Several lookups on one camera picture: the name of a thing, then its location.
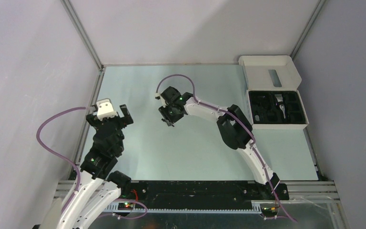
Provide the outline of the black hair trimmer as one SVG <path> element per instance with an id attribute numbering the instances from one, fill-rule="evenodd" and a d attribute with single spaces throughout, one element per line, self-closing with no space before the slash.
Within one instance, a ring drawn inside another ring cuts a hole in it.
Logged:
<path id="1" fill-rule="evenodd" d="M 275 99 L 276 99 L 276 105 L 278 106 L 278 108 L 281 110 L 281 112 L 283 114 L 283 119 L 286 119 L 286 110 L 285 110 L 283 95 L 275 94 Z"/>

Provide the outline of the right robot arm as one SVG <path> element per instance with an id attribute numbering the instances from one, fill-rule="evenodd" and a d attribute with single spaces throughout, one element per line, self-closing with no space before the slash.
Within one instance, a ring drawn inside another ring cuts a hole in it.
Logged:
<path id="1" fill-rule="evenodd" d="M 223 142 L 236 150 L 250 168 L 260 197 L 266 200 L 289 200 L 287 185 L 281 182 L 262 157 L 256 146 L 252 126 L 238 106 L 220 107 L 202 102 L 191 93 L 180 94 L 175 91 L 156 93 L 155 99 L 162 103 L 158 110 L 162 121 L 168 126 L 174 126 L 186 115 L 215 122 Z"/>

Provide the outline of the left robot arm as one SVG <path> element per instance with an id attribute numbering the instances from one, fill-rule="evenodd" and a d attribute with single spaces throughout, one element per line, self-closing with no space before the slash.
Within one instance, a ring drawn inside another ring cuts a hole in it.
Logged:
<path id="1" fill-rule="evenodd" d="M 93 144 L 82 163 L 72 163 L 76 179 L 64 199 L 54 201 L 36 229 L 87 229 L 117 198 L 132 192 L 131 178 L 113 171 L 124 151 L 122 130 L 133 124 L 126 105 L 120 105 L 122 116 L 109 99 L 98 101 L 86 121 L 96 131 Z"/>

